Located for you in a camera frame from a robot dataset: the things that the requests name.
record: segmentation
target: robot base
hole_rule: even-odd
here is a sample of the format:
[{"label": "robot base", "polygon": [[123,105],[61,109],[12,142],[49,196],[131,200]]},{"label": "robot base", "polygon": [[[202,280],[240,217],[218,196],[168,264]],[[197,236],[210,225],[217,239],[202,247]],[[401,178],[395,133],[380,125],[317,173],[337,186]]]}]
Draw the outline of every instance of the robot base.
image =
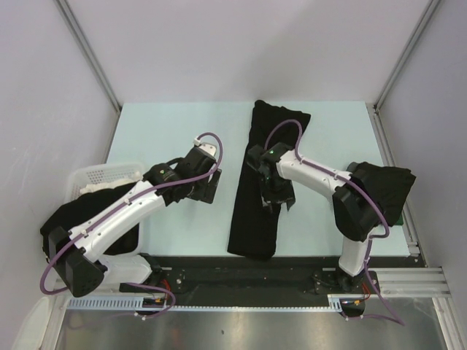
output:
[{"label": "robot base", "polygon": [[317,295],[329,295],[329,294],[348,294],[348,295],[364,295],[363,283],[368,287],[370,291],[373,290],[371,285],[373,284],[379,290],[379,282],[377,273],[370,271],[371,281],[366,278],[363,274],[359,279],[355,280],[351,288],[344,289],[338,280],[338,271],[329,270],[315,270],[312,274],[312,281],[314,282],[314,291]]}]

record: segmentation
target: white panel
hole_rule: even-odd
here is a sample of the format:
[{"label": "white panel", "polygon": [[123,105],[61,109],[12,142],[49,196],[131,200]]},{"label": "white panel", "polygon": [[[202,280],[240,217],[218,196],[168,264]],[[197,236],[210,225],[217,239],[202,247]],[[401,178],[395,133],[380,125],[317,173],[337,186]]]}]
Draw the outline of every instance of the white panel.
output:
[{"label": "white panel", "polygon": [[375,101],[428,0],[71,0],[120,102]]},{"label": "white panel", "polygon": [[0,3],[0,349],[41,297],[39,228],[101,163],[116,116],[53,1]]},{"label": "white panel", "polygon": [[445,1],[388,96],[382,120],[410,195],[423,249],[442,266],[467,322],[467,3]]}]

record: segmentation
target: light blue surface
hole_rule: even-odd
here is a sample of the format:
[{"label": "light blue surface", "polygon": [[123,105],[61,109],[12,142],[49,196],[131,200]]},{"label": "light blue surface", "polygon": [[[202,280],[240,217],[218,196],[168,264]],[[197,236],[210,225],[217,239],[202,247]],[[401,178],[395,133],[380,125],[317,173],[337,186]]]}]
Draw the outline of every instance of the light blue surface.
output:
[{"label": "light blue surface", "polygon": [[[312,120],[300,152],[328,166],[345,169],[351,162],[382,165],[363,102],[274,102],[308,112]],[[143,222],[144,251],[158,255],[223,256],[227,253],[236,188],[247,146],[253,102],[194,104],[125,104],[108,163],[141,161],[147,169],[182,157],[205,131],[223,141],[223,170],[212,205],[184,200]],[[294,184],[296,204],[281,211],[276,256],[340,255],[342,234],[330,202]],[[407,256],[401,227],[375,240],[373,256]]]}]

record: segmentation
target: white basket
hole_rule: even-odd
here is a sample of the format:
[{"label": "white basket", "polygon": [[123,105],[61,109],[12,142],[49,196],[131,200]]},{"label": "white basket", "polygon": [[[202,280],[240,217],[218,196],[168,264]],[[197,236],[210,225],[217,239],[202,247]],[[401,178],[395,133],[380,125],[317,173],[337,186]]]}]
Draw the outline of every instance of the white basket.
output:
[{"label": "white basket", "polygon": [[[88,166],[87,168],[78,169],[68,178],[65,203],[77,199],[80,196],[80,190],[88,184],[132,179],[136,172],[139,172],[141,175],[144,173],[144,166],[141,163],[100,164],[98,166]],[[134,255],[135,252],[139,253],[141,251],[141,232],[143,232],[142,222],[139,223],[138,247],[133,252],[121,254],[120,256]]]}]

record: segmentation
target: black strip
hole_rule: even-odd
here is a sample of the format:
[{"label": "black strip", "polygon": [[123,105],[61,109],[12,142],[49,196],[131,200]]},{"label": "black strip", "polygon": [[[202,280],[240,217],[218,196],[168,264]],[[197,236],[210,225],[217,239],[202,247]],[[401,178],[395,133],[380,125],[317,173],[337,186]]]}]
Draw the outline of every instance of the black strip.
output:
[{"label": "black strip", "polygon": [[180,306],[328,306],[308,268],[174,268],[166,279]]},{"label": "black strip", "polygon": [[[244,257],[157,257],[167,268],[336,268],[340,257],[273,257],[267,261]],[[422,256],[372,257],[370,268],[424,268]]]}]

